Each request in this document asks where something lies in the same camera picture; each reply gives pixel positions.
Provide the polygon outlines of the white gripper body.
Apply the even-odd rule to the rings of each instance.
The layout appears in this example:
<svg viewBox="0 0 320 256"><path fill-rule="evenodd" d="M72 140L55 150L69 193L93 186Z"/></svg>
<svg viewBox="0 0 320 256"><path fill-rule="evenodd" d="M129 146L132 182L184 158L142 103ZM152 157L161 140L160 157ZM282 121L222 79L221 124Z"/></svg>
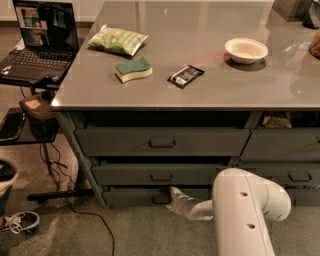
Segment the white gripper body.
<svg viewBox="0 0 320 256"><path fill-rule="evenodd" d="M178 215L182 215L187 219L199 219L200 215L196 210L196 205L199 200L188 196L181 196L179 198L173 198L170 205L173 207L173 212Z"/></svg>

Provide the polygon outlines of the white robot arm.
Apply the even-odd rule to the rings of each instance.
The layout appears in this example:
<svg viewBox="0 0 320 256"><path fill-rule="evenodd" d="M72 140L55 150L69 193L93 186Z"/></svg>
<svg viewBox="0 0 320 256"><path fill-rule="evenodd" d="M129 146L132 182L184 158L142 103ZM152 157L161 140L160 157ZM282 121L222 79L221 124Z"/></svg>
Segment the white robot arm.
<svg viewBox="0 0 320 256"><path fill-rule="evenodd" d="M214 222L218 256L275 256L266 223L291 211L283 187L243 169L228 168L215 178L212 198L195 199L170 188L167 208L193 221Z"/></svg>

